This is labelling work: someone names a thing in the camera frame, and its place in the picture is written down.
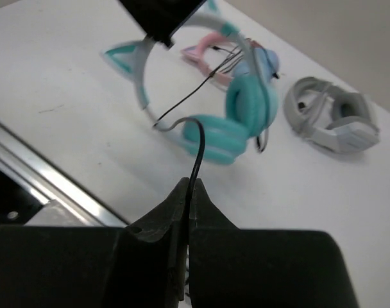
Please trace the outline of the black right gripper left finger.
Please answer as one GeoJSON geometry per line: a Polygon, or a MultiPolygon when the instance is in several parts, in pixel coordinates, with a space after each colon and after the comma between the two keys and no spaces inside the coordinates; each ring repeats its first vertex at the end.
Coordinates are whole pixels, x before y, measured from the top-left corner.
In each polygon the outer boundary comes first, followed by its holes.
{"type": "Polygon", "coordinates": [[[189,180],[128,227],[0,227],[0,307],[177,307],[189,180]]]}

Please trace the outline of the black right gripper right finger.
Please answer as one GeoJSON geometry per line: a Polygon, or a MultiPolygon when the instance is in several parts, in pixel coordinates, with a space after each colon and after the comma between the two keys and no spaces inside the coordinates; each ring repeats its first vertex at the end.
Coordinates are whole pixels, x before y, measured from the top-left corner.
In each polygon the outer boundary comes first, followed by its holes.
{"type": "Polygon", "coordinates": [[[343,254],[321,230],[243,229],[190,181],[193,307],[357,307],[343,254]]]}

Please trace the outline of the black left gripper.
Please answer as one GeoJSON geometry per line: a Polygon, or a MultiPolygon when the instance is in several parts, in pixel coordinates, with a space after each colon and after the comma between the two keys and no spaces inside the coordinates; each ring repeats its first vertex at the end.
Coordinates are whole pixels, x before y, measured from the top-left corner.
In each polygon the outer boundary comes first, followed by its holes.
{"type": "Polygon", "coordinates": [[[144,30],[147,37],[171,48],[172,36],[206,1],[120,0],[119,2],[144,30]]]}

